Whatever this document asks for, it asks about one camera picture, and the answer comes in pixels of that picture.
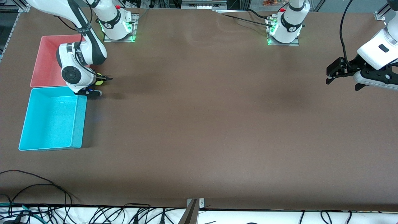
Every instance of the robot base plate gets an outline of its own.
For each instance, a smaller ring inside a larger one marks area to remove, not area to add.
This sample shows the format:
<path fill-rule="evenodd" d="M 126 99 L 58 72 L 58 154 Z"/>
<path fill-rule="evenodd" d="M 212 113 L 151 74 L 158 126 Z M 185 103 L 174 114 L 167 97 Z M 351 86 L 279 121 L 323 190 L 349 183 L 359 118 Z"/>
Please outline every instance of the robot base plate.
<path fill-rule="evenodd" d="M 269 20 L 265 19 L 265 23 L 266 24 L 272 24 L 272 21 L 269 21 Z M 282 43 L 282 42 L 277 41 L 273 36 L 271 36 L 269 34 L 270 29 L 271 29 L 270 27 L 267 27 L 267 43 L 268 43 L 268 45 L 299 46 L 299 38 L 298 37 L 296 37 L 293 42 Z"/>
<path fill-rule="evenodd" d="M 131 33 L 127 34 L 122 39 L 119 40 L 113 40 L 110 39 L 107 35 L 104 35 L 103 41 L 104 42 L 115 42 L 115 43 L 132 43 L 135 42 L 135 37 L 137 35 L 137 28 L 138 28 L 138 18 L 139 14 L 138 13 L 131 13 L 131 21 L 133 24 L 131 24 L 131 29 L 133 30 Z"/>

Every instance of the pink bin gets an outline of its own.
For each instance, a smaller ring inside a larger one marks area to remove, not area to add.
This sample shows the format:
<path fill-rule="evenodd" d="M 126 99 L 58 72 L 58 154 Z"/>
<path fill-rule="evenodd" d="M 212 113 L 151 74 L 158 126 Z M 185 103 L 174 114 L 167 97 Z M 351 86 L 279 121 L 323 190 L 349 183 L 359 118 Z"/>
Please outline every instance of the pink bin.
<path fill-rule="evenodd" d="M 57 62 L 57 49 L 62 43 L 79 42 L 80 35 L 43 36 L 37 52 L 30 87 L 66 86 Z"/>

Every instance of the table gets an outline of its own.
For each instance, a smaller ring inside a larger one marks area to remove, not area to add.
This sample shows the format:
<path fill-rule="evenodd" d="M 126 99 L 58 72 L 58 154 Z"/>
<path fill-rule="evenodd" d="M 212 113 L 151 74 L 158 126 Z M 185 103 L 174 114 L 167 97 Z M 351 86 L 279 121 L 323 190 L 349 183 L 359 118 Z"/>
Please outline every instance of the table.
<path fill-rule="evenodd" d="M 75 34 L 31 9 L 0 63 L 0 170 L 46 177 L 77 204 L 183 207 L 202 197 L 211 208 L 397 210 L 398 95 L 356 92 L 349 77 L 325 84 L 342 56 L 340 18 L 308 14 L 300 46 L 284 47 L 210 10 L 149 10 L 135 43 L 105 43 L 108 59 L 94 68 L 114 80 L 87 104 L 83 148 L 21 152 L 40 38 Z M 382 27 L 348 14 L 348 56 Z M 0 181 L 8 194 L 40 183 Z M 63 203 L 63 194 L 38 187 L 17 202 Z"/>

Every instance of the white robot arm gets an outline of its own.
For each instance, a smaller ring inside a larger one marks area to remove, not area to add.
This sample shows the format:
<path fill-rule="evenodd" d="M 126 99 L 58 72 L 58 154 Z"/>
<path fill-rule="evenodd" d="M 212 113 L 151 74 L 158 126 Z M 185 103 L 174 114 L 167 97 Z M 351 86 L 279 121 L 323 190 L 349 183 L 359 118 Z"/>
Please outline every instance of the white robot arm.
<path fill-rule="evenodd" d="M 120 7 L 116 8 L 112 0 L 87 0 L 87 2 L 110 39 L 119 40 L 132 32 L 131 12 Z"/>
<path fill-rule="evenodd" d="M 27 2 L 42 12 L 66 18 L 76 26 L 85 40 L 63 43 L 59 46 L 56 57 L 61 67 L 62 78 L 75 94 L 101 95 L 100 91 L 94 91 L 95 82 L 111 78 L 98 75 L 85 65 L 102 64 L 106 60 L 107 52 L 79 5 L 75 0 L 27 0 Z"/>
<path fill-rule="evenodd" d="M 286 11 L 272 15 L 277 24 L 269 34 L 281 43 L 293 42 L 300 35 L 302 22 L 309 11 L 308 0 L 290 0 Z"/>
<path fill-rule="evenodd" d="M 398 66 L 398 1 L 387 0 L 396 13 L 387 26 L 379 30 L 371 40 L 357 50 L 352 61 L 339 57 L 326 69 L 330 84 L 335 78 L 353 76 L 355 90 L 376 86 L 398 91 L 398 74 L 392 71 Z"/>

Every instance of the cyan plastic bin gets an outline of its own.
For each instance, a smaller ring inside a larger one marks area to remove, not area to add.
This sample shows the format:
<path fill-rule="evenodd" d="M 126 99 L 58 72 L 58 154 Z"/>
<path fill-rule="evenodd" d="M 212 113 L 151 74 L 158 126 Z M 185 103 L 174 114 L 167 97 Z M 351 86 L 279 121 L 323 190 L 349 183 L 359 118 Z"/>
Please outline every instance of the cyan plastic bin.
<path fill-rule="evenodd" d="M 81 148 L 86 105 L 87 97 L 67 86 L 33 88 L 19 150 Z"/>

